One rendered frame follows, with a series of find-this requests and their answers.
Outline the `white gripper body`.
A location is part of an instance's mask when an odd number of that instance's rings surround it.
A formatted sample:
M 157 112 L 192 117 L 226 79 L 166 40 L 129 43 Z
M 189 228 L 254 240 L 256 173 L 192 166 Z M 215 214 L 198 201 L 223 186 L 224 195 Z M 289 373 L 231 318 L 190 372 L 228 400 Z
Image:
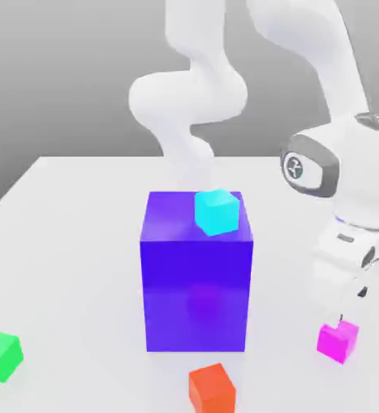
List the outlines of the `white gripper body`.
M 312 296 L 322 309 L 323 323 L 338 325 L 366 283 L 369 265 L 341 253 L 315 252 L 312 258 Z

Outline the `small magenta cube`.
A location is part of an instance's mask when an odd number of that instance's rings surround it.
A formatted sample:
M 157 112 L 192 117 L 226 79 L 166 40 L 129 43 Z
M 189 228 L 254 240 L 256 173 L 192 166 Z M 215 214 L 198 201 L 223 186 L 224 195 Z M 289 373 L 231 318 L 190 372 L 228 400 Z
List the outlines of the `small magenta cube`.
M 319 330 L 317 351 L 343 365 L 356 346 L 359 330 L 357 325 L 344 320 L 336 328 L 324 324 Z

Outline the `small cyan cube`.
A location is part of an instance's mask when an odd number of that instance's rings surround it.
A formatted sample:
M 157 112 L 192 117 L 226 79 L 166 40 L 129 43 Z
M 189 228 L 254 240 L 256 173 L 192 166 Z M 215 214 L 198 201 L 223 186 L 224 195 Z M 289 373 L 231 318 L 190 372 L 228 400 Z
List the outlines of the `small cyan cube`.
M 216 236 L 239 228 L 240 200 L 224 189 L 194 195 L 195 223 L 208 235 Z

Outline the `small orange cube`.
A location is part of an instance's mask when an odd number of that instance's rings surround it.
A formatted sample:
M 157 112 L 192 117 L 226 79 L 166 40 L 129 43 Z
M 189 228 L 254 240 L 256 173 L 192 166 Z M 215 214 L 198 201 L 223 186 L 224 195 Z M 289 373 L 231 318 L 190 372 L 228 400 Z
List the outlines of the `small orange cube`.
M 221 363 L 189 372 L 195 413 L 235 413 L 235 387 Z

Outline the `large purple box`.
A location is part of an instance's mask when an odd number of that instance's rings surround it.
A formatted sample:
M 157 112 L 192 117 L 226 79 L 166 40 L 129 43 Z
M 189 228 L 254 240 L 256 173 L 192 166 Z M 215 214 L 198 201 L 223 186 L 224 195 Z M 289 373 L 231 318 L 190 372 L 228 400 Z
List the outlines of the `large purple box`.
M 149 352 L 242 352 L 253 235 L 244 206 L 235 232 L 208 236 L 193 192 L 152 191 L 140 235 Z

